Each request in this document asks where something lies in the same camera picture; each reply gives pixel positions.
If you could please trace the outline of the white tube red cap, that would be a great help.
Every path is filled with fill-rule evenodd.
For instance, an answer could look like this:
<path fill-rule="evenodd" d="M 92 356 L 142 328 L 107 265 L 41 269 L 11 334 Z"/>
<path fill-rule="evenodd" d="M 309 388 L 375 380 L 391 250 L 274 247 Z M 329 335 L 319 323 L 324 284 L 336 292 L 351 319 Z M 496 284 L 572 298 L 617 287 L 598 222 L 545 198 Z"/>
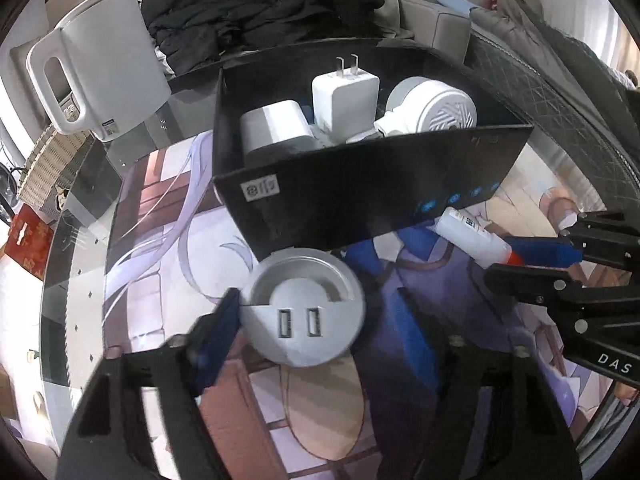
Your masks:
<path fill-rule="evenodd" d="M 522 258 L 500 236 L 487 231 L 474 218 L 452 207 L 444 210 L 435 221 L 433 230 L 462 250 L 482 269 L 488 269 L 493 264 L 524 264 Z"/>

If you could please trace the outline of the white round speaker device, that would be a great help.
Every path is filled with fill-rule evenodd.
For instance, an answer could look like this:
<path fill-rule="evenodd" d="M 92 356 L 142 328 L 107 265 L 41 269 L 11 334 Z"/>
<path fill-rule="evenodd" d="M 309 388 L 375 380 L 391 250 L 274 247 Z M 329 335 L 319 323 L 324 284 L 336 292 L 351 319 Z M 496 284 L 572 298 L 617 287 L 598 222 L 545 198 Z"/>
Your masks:
<path fill-rule="evenodd" d="M 384 115 L 374 122 L 383 136 L 475 128 L 472 98 L 446 82 L 414 76 L 388 96 Z"/>

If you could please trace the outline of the white round usb dock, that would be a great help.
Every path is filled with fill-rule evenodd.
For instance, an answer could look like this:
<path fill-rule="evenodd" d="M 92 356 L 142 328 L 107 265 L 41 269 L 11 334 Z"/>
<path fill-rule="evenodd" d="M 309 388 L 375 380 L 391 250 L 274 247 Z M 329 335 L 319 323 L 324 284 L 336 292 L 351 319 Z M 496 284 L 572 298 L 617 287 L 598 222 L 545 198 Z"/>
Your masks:
<path fill-rule="evenodd" d="M 248 341 L 267 360 L 289 367 L 342 356 L 365 316 L 354 271 L 318 249 L 275 252 L 258 263 L 241 290 L 240 320 Z"/>

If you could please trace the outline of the white wall charger plug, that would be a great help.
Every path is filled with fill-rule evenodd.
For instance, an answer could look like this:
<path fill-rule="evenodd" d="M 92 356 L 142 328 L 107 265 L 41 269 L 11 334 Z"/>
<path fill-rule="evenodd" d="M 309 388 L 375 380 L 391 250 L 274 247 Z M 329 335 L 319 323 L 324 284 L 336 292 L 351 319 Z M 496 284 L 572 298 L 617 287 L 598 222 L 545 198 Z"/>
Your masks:
<path fill-rule="evenodd" d="M 359 56 L 345 66 L 336 58 L 332 72 L 311 83 L 314 123 L 333 144 L 355 142 L 374 133 L 380 78 L 359 66 Z"/>

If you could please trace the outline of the white labelled box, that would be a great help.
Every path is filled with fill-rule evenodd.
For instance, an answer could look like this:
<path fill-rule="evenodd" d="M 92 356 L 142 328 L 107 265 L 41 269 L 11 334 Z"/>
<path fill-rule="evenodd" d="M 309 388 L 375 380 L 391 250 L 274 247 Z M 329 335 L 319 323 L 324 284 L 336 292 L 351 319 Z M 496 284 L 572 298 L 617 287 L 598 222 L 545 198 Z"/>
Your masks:
<path fill-rule="evenodd" d="M 244 113 L 240 118 L 243 154 L 273 145 L 316 144 L 300 105 L 293 100 L 275 102 Z"/>

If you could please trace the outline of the grey bed with quilt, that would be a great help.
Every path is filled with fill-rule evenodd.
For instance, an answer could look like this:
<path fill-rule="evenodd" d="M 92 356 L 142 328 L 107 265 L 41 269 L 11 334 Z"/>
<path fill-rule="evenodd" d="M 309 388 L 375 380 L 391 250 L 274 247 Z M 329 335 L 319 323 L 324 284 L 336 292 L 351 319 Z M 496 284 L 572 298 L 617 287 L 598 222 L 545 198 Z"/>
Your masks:
<path fill-rule="evenodd" d="M 639 206 L 639 91 L 542 0 L 435 0 L 471 22 L 469 66 L 526 111 L 610 209 Z"/>

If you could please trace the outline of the red gift bag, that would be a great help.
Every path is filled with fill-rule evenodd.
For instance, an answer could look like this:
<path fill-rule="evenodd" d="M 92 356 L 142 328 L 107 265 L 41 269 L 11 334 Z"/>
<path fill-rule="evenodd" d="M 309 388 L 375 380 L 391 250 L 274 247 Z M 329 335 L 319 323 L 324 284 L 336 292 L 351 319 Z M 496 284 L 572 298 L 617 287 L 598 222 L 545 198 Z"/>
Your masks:
<path fill-rule="evenodd" d="M 8 240 L 1 249 L 1 255 L 8 256 L 29 274 L 42 281 L 53 235 L 53 229 L 32 207 L 23 204 L 11 221 Z"/>

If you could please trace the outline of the black storage box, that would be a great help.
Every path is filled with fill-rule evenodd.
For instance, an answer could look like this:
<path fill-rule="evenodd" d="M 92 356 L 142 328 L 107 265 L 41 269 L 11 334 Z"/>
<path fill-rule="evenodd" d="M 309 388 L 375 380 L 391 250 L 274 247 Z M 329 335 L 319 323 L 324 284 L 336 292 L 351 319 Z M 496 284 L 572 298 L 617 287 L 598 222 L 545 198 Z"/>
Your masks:
<path fill-rule="evenodd" d="M 390 93 L 427 76 L 473 100 L 473 129 L 365 140 L 265 165 L 244 160 L 240 120 L 278 101 L 305 104 L 311 81 L 340 55 L 356 54 Z M 532 126 L 463 64 L 401 40 L 328 40 L 239 56 L 221 66 L 213 182 L 254 255 L 289 247 L 331 250 L 491 198 L 524 148 Z"/>

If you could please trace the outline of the wicker basket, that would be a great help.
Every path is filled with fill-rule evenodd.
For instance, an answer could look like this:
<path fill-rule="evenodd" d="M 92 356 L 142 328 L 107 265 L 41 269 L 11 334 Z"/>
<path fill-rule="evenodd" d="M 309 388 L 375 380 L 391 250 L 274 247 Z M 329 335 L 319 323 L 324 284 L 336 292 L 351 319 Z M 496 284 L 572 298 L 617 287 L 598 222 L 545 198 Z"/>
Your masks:
<path fill-rule="evenodd" d="M 63 134 L 53 126 L 43 130 L 18 180 L 18 199 L 44 220 L 56 220 L 58 193 L 70 190 L 93 141 L 88 131 Z"/>

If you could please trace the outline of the white electric kettle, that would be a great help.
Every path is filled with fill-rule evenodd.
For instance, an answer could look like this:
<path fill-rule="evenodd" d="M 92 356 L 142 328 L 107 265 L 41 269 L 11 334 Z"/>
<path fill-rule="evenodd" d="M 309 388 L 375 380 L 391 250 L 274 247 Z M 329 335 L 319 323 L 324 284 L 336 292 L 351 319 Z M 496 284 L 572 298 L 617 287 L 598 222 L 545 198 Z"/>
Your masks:
<path fill-rule="evenodd" d="M 78 109 L 66 118 L 46 66 L 58 60 Z M 138 0 L 85 0 L 64 15 L 26 56 L 38 99 L 58 132 L 89 130 L 111 142 L 154 115 L 171 90 Z"/>

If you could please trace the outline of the black jacket pile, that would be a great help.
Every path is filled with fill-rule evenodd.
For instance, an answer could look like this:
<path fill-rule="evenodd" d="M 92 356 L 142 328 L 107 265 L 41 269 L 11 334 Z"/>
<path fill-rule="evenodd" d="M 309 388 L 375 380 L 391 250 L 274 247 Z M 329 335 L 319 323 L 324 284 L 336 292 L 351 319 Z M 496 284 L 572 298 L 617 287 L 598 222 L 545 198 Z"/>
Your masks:
<path fill-rule="evenodd" d="M 142 0 L 155 47 L 181 76 L 242 51 L 341 37 L 375 38 L 384 0 Z"/>

